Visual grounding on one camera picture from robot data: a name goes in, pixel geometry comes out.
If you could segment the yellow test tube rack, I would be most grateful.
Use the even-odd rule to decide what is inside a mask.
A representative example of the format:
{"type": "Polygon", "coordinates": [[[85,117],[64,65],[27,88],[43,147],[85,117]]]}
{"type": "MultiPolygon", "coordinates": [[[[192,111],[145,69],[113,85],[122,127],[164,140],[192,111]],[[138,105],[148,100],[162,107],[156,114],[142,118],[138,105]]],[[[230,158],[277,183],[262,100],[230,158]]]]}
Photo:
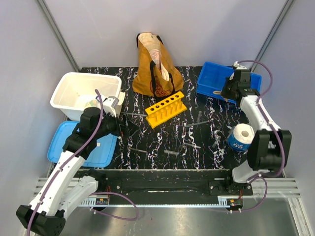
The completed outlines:
{"type": "Polygon", "coordinates": [[[183,104],[182,98],[184,98],[184,94],[179,91],[174,95],[171,95],[166,99],[146,108],[146,121],[150,127],[156,128],[178,114],[186,111],[187,108],[183,104]]]}

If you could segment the packaged gloves clear bag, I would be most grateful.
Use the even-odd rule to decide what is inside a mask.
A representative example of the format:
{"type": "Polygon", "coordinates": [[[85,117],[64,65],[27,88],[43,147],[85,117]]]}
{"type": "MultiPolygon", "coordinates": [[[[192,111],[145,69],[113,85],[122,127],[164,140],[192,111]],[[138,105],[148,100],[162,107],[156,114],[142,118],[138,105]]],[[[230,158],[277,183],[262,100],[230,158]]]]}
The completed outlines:
{"type": "Polygon", "coordinates": [[[100,108],[99,99],[93,95],[81,95],[81,96],[79,96],[75,105],[77,108],[82,108],[82,109],[89,108],[89,107],[100,108]]]}

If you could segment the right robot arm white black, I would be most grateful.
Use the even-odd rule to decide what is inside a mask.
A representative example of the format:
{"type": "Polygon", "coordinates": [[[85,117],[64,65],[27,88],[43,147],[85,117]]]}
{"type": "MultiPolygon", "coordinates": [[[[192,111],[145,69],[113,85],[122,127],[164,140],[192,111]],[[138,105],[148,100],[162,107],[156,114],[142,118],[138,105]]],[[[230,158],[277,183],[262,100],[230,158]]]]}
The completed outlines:
{"type": "Polygon", "coordinates": [[[268,114],[262,95],[251,88],[251,71],[244,66],[234,66],[226,78],[222,97],[234,100],[250,122],[254,136],[247,144],[247,159],[228,171],[224,190],[230,195],[241,190],[259,177],[279,177],[287,164],[292,134],[281,129],[268,114]]]}

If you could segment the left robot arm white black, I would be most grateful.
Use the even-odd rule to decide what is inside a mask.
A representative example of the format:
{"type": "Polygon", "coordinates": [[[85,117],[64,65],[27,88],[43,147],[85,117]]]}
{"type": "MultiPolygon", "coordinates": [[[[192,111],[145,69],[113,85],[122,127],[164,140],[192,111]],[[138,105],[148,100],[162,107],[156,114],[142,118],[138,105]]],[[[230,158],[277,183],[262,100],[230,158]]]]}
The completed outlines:
{"type": "Polygon", "coordinates": [[[121,122],[103,108],[83,111],[79,123],[67,137],[59,161],[42,189],[28,205],[20,205],[16,216],[27,230],[40,236],[58,236],[66,220],[91,195],[106,191],[106,174],[90,169],[69,192],[72,178],[97,147],[97,140],[109,134],[120,136],[121,122]]]}

